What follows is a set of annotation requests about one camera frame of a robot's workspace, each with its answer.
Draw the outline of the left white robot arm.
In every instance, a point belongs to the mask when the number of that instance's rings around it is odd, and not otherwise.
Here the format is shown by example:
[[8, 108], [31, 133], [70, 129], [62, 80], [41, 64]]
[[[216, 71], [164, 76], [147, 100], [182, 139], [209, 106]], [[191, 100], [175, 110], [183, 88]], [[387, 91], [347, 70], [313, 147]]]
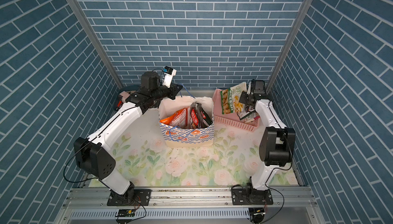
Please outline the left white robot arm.
[[140, 87], [101, 128], [86, 139], [78, 138], [74, 142], [77, 166], [98, 178], [112, 192], [120, 196], [131, 195], [134, 187], [116, 169], [116, 160], [110, 151], [124, 131], [156, 101], [164, 98], [174, 100], [182, 88], [180, 84], [161, 85], [153, 90]]

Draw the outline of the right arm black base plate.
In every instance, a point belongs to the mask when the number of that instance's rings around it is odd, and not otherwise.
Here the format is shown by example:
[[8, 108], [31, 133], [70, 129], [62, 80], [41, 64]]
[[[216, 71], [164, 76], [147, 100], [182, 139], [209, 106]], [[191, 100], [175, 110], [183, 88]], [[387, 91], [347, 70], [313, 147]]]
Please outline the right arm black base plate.
[[244, 188], [240, 185], [231, 188], [233, 205], [272, 205], [273, 199], [270, 190], [260, 191], [253, 188]]

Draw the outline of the dark red condiment packet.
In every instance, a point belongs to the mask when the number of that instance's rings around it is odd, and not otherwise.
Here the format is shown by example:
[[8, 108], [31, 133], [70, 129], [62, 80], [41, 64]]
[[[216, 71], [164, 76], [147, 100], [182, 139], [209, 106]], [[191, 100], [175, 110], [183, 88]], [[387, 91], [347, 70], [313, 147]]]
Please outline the dark red condiment packet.
[[202, 104], [194, 102], [189, 108], [189, 128], [190, 129], [205, 129], [213, 124], [213, 120], [208, 113], [203, 109]]

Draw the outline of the white checkered paper bag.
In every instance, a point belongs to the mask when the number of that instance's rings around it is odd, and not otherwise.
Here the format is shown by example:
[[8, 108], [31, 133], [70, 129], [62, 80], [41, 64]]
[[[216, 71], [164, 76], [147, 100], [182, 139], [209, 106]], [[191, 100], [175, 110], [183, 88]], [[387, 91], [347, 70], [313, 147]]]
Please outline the white checkered paper bag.
[[159, 106], [159, 125], [168, 147], [191, 148], [213, 145], [213, 100], [177, 96]]

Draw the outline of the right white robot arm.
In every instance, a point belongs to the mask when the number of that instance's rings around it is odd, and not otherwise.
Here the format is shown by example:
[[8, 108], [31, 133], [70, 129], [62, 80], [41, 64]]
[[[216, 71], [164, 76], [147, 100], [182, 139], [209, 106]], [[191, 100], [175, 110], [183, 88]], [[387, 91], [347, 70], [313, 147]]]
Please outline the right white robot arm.
[[251, 176], [250, 187], [255, 191], [267, 191], [269, 184], [278, 171], [288, 171], [292, 167], [296, 132], [286, 126], [279, 118], [271, 100], [263, 99], [261, 94], [243, 91], [239, 101], [253, 108], [265, 126], [259, 155], [261, 167]]

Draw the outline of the green dark condiment packet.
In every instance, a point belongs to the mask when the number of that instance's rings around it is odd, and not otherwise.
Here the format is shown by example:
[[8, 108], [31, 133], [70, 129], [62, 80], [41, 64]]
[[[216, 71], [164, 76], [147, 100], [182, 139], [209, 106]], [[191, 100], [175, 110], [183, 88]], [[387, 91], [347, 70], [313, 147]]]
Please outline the green dark condiment packet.
[[222, 114], [231, 114], [242, 111], [244, 104], [239, 102], [239, 98], [243, 91], [247, 91], [246, 82], [242, 82], [231, 88], [220, 91]]

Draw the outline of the orange red condiment packet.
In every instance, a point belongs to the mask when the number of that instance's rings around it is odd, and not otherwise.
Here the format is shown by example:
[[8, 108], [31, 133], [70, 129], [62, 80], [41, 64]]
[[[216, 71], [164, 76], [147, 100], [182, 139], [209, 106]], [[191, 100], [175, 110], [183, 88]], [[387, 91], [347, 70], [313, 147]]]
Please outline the orange red condiment packet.
[[183, 108], [176, 111], [172, 116], [161, 119], [160, 123], [171, 126], [187, 129], [189, 127], [189, 108]]

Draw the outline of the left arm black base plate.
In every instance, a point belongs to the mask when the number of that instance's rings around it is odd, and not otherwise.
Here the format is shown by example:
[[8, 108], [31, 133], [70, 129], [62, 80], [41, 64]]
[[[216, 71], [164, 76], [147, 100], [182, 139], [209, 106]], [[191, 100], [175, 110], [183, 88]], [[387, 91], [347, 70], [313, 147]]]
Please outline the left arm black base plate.
[[107, 206], [131, 206], [143, 205], [148, 206], [151, 196], [151, 189], [131, 189], [125, 194], [120, 195], [113, 190], [110, 191], [110, 196], [107, 201]]

